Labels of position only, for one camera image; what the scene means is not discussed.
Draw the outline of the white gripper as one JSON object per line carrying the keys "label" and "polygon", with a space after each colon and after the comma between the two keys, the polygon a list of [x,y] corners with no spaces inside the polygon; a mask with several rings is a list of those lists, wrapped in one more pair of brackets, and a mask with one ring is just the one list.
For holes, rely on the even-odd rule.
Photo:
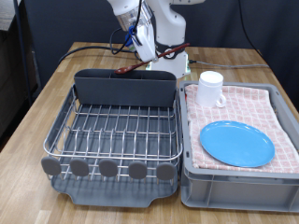
{"label": "white gripper", "polygon": [[151,24],[137,27],[136,37],[140,42],[135,48],[143,62],[157,62],[159,54],[155,53],[154,32]]}

